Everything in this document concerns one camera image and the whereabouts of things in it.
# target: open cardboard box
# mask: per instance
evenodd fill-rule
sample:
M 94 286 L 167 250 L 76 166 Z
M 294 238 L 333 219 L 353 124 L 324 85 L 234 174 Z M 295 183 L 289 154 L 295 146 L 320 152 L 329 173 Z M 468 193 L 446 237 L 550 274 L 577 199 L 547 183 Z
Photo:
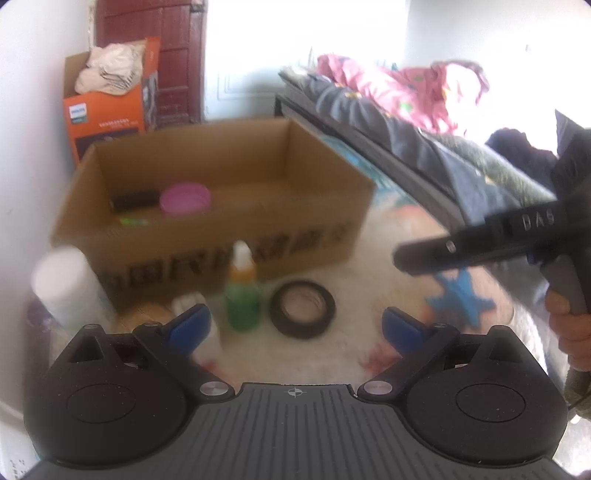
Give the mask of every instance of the open cardboard box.
M 111 197 L 196 181 L 207 212 L 130 215 Z M 51 242 L 88 257 L 116 303 L 219 289 L 232 244 L 245 240 L 262 280 L 345 260 L 373 182 L 294 121 L 246 120 L 169 128 L 91 147 L 58 216 Z

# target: pink plastic container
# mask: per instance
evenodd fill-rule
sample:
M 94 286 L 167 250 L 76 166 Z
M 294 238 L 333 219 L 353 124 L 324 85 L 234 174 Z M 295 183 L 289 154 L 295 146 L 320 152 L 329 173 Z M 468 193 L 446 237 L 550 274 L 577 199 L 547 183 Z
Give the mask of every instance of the pink plastic container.
M 160 209 L 170 216 L 203 212 L 211 202 L 212 194 L 200 183 L 177 183 L 160 194 Z

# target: orange product box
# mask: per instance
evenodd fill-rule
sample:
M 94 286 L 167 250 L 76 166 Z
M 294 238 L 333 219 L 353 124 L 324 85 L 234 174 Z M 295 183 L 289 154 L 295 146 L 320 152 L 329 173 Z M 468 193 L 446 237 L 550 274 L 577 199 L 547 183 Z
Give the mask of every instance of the orange product box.
M 95 142 L 156 128 L 160 38 L 149 37 L 130 43 L 145 44 L 144 73 L 142 81 L 126 95 L 116 96 L 102 92 L 78 95 L 74 85 L 79 73 L 86 68 L 90 52 L 66 58 L 64 116 L 77 165 Z

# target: red wooden door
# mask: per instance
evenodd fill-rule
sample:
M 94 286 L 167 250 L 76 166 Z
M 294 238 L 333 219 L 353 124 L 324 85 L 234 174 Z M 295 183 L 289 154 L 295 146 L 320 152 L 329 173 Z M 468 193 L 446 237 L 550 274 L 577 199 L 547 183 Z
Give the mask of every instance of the red wooden door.
M 205 0 L 98 0 L 96 44 L 160 37 L 158 124 L 200 122 Z

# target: dropper bottle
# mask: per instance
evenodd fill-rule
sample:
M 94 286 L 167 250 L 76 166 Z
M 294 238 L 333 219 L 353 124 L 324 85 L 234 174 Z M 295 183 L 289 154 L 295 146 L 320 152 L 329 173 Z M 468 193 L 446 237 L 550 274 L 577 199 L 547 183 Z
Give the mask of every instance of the dropper bottle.
M 246 332 L 258 325 L 261 288 L 256 281 L 256 265 L 251 249 L 241 240 L 234 244 L 225 298 L 228 321 L 235 330 Z

